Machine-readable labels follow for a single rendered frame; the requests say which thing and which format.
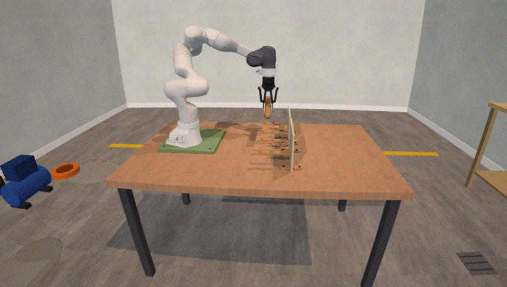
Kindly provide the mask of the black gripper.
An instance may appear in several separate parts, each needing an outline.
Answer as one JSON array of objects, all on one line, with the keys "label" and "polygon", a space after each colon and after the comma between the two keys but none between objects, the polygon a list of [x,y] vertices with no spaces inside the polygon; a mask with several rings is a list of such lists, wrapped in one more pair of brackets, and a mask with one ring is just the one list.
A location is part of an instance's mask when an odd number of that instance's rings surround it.
[{"label": "black gripper", "polygon": [[[261,94],[261,89],[264,89],[265,92],[264,92],[264,99],[262,100],[262,94]],[[275,96],[274,96],[274,100],[273,100],[273,96],[272,96],[272,90],[275,88]],[[276,97],[277,97],[277,91],[278,91],[279,87],[276,87],[274,85],[274,77],[272,78],[267,78],[267,77],[263,77],[262,78],[262,86],[259,86],[258,87],[258,90],[259,90],[259,97],[260,97],[260,102],[263,103],[263,108],[264,108],[264,111],[265,111],[265,97],[266,97],[266,92],[269,91],[270,92],[270,97],[271,97],[271,114],[272,114],[272,108],[273,108],[273,103],[276,102]]]}]

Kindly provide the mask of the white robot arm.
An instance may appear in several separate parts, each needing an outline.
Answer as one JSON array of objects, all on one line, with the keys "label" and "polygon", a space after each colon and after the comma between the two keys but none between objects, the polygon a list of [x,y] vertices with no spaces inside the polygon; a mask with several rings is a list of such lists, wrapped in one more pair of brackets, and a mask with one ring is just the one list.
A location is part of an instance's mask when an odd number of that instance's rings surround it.
[{"label": "white robot arm", "polygon": [[205,43],[216,50],[234,52],[246,57],[249,66],[262,66],[256,74],[264,77],[276,75],[276,50],[271,46],[252,50],[220,31],[211,28],[203,30],[192,25],[185,29],[184,40],[184,43],[178,43],[173,48],[175,73],[184,79],[166,81],[163,90],[177,106],[180,117],[178,126],[170,132],[166,144],[188,148],[201,144],[202,138],[197,107],[187,102],[186,98],[204,96],[209,91],[208,82],[196,73],[191,60],[193,56],[201,53],[202,45]]}]

